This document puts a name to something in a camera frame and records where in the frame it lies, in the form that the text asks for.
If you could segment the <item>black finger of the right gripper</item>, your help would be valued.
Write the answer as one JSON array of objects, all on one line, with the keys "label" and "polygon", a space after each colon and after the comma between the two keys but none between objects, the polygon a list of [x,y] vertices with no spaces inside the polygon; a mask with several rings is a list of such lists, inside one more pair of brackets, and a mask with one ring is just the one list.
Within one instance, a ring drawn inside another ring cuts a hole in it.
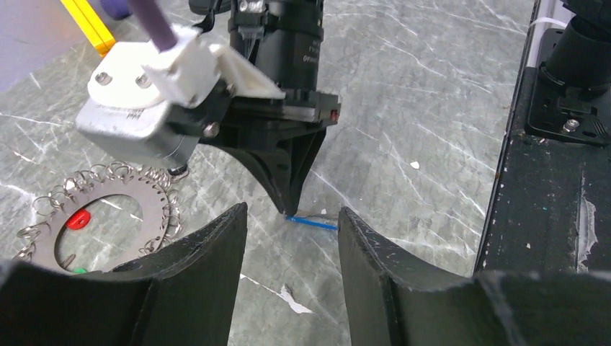
[{"label": "black finger of the right gripper", "polygon": [[303,185],[311,170],[321,145],[326,137],[326,130],[299,136],[292,141],[291,175],[288,197],[287,216],[294,216],[298,211]]},{"label": "black finger of the right gripper", "polygon": [[292,213],[290,175],[292,141],[273,138],[225,138],[217,147],[237,159],[265,189],[279,213]]}]

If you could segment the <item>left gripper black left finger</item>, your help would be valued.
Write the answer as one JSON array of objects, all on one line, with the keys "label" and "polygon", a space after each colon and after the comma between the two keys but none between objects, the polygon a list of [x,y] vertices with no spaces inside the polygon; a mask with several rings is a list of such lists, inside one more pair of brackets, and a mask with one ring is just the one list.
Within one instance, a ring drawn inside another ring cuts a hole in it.
[{"label": "left gripper black left finger", "polygon": [[109,272],[1,262],[3,345],[227,345],[248,206]]}]

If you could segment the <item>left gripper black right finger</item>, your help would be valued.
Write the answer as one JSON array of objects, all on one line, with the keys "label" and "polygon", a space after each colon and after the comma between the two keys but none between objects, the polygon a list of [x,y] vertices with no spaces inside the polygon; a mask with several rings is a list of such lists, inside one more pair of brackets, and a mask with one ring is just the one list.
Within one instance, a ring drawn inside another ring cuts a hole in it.
[{"label": "left gripper black right finger", "polygon": [[608,345],[610,273],[486,270],[418,258],[350,208],[338,247],[353,345]]}]

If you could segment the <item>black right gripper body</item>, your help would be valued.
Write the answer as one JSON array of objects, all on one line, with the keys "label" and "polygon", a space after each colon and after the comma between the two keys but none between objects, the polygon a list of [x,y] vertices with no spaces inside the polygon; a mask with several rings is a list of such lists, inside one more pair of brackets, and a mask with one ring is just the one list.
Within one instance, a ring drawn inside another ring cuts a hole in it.
[{"label": "black right gripper body", "polygon": [[291,89],[284,99],[255,99],[221,88],[192,109],[173,106],[171,132],[217,147],[264,148],[335,125],[340,111],[336,94]]}]

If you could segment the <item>key with blue tag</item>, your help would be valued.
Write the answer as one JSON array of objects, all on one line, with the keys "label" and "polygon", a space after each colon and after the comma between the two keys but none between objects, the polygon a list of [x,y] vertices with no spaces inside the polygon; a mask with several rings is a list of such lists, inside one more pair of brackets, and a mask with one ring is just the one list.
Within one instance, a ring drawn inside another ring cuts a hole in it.
[{"label": "key with blue tag", "polygon": [[337,217],[324,212],[298,211],[295,215],[285,216],[285,220],[329,231],[337,231],[339,229]]}]

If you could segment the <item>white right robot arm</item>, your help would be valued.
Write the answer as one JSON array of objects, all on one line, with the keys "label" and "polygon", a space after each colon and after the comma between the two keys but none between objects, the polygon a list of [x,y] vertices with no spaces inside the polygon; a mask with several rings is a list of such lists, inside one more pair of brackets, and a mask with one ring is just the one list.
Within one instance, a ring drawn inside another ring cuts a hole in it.
[{"label": "white right robot arm", "polygon": [[214,16],[229,12],[231,47],[282,91],[279,99],[241,96],[234,82],[213,89],[194,109],[175,107],[172,130],[196,136],[240,161],[278,211],[294,216],[303,183],[341,103],[317,89],[324,38],[322,1],[191,1],[212,30]]}]

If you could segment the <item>metal disc with keyrings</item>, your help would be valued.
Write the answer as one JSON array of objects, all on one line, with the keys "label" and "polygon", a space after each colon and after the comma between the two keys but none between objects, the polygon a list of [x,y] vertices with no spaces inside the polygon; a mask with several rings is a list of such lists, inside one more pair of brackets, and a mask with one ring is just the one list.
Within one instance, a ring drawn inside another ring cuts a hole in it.
[{"label": "metal disc with keyrings", "polygon": [[[188,174],[187,167],[124,161],[13,171],[1,179],[1,258],[73,274],[153,254],[182,235],[179,183]],[[66,221],[82,208],[89,224],[68,230]]]}]

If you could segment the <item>green key tag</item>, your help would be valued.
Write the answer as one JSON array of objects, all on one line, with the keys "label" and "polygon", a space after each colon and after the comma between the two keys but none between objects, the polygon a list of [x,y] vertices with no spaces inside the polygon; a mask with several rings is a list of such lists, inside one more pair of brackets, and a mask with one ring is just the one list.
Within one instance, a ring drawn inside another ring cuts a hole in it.
[{"label": "green key tag", "polygon": [[88,273],[88,270],[87,270],[87,269],[85,269],[85,268],[82,268],[82,267],[77,267],[77,268],[75,268],[75,269],[72,271],[72,273],[73,273],[73,274],[80,275],[80,274],[85,274],[85,273]]}]

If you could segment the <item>red key tag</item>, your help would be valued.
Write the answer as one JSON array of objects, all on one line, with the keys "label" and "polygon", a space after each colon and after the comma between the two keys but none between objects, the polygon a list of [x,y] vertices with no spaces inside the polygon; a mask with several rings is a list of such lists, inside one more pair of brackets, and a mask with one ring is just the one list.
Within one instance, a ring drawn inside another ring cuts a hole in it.
[{"label": "red key tag", "polygon": [[83,229],[84,227],[86,227],[89,224],[91,218],[92,218],[91,213],[87,209],[82,208],[76,211],[66,221],[65,227],[71,231],[77,231],[77,230]]}]

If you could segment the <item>purple cylinder toy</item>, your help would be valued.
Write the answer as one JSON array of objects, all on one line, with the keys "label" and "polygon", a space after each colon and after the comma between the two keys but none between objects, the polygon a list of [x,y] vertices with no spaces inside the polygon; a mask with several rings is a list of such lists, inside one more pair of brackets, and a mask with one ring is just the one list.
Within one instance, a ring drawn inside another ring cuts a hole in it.
[{"label": "purple cylinder toy", "polygon": [[104,13],[113,20],[120,21],[131,16],[127,0],[99,0]]}]

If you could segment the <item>yellow toy block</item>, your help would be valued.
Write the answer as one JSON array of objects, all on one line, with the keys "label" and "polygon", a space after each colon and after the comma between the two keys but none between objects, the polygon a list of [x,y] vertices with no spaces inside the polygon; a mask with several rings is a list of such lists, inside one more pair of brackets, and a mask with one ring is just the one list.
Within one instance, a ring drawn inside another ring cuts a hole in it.
[{"label": "yellow toy block", "polygon": [[115,38],[91,4],[86,0],[61,0],[61,3],[96,52],[104,58],[115,44]]}]

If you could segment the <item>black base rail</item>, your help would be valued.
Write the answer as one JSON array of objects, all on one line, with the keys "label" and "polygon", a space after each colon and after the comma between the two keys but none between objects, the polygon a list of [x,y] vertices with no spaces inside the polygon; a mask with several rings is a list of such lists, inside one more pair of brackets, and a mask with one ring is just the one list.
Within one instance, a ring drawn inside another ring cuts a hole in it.
[{"label": "black base rail", "polygon": [[608,1],[535,2],[475,269],[610,269]]}]

